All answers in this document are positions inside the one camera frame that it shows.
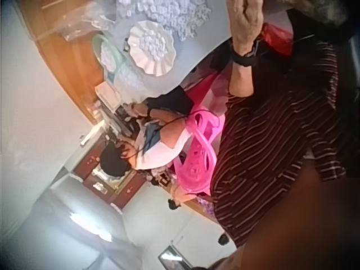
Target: woman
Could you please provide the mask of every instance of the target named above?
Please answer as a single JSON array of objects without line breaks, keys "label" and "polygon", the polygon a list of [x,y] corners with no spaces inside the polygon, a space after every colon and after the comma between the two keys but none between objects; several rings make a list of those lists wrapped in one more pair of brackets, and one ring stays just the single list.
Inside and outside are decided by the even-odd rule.
[{"label": "woman", "polygon": [[100,166],[110,176],[121,177],[130,168],[146,170],[167,165],[180,154],[191,135],[182,115],[149,109],[144,103],[130,108],[133,116],[151,121],[141,125],[136,140],[124,137],[106,146],[100,156]]},{"label": "woman", "polygon": [[310,152],[322,181],[356,176],[357,141],[336,111],[338,71],[334,48],[297,23],[303,15],[289,11],[294,28],[292,57],[277,71],[269,50],[252,56],[263,25],[261,0],[228,0],[235,51],[229,83],[226,123],[211,182],[215,216],[242,246],[260,218],[287,193]]}]

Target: white plate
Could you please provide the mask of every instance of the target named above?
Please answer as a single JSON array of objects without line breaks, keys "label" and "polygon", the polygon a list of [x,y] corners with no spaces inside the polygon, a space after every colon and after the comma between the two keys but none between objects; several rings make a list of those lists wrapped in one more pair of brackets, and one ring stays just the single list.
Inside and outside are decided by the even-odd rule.
[{"label": "white plate", "polygon": [[[155,61],[148,52],[140,48],[140,38],[147,30],[153,30],[165,38],[165,46],[168,53],[160,62]],[[130,30],[128,43],[130,46],[130,55],[134,59],[135,64],[142,68],[146,74],[161,76],[169,72],[174,66],[176,57],[174,39],[168,32],[164,30],[162,25],[153,21],[137,22]]]}]

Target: pink chair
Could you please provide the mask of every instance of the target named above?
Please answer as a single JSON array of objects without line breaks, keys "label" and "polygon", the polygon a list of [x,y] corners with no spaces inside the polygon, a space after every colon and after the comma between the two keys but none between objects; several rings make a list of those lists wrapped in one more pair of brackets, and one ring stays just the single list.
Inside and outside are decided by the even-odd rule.
[{"label": "pink chair", "polygon": [[186,122],[186,128],[193,134],[193,140],[184,163],[181,163],[179,157],[173,161],[178,183],[193,194],[209,194],[217,162],[211,143],[222,131],[225,116],[217,117],[200,105],[217,75],[214,73],[208,76],[188,93],[195,104]]}]

